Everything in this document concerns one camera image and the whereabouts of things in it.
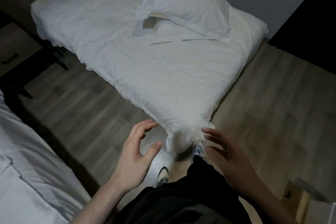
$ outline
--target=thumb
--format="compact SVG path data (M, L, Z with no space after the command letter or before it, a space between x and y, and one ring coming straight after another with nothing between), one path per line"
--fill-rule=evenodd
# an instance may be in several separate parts
M148 167L151 165L153 158L159 153L161 147L162 147L161 141L153 143L147 150L146 154L143 156L143 160L146 162Z
M218 150L215 150L214 147L211 146L205 148L208 157L222 170L223 175L229 175L232 171L232 164L228 162Z

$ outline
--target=drawer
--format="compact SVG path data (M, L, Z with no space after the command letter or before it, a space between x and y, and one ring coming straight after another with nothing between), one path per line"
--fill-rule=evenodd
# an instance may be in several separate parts
M10 71L42 48L20 28L15 32L11 31L8 34L2 38L3 41L0 46L0 76Z

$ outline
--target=white pillow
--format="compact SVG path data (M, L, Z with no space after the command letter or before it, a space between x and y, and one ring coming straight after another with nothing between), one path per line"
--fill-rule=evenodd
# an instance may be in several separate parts
M180 40L212 39L191 29L175 24L166 19L161 19L155 25L153 44L166 43Z
M226 0L142 0L138 20L149 16L169 19L212 39L230 42L229 2Z

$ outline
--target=mattress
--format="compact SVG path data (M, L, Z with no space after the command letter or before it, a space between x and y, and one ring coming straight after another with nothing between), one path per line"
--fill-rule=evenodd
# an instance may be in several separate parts
M0 91L1 223L69 223L90 201L72 170L5 105Z
M168 133L168 152L185 151L214 127L211 114L252 58L267 26L230 7L230 43L152 44L153 29L135 18L141 0L36 0L42 39L69 49Z

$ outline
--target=white bedding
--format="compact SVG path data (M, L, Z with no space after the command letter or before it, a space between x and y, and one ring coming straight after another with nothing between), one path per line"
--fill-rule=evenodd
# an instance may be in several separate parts
M90 201L72 170L0 91L0 223L65 224Z
M168 132L169 152L203 139L221 98L257 50L267 26L233 7L232 42L153 44L135 11L141 0L37 0L31 12L41 38L75 53Z

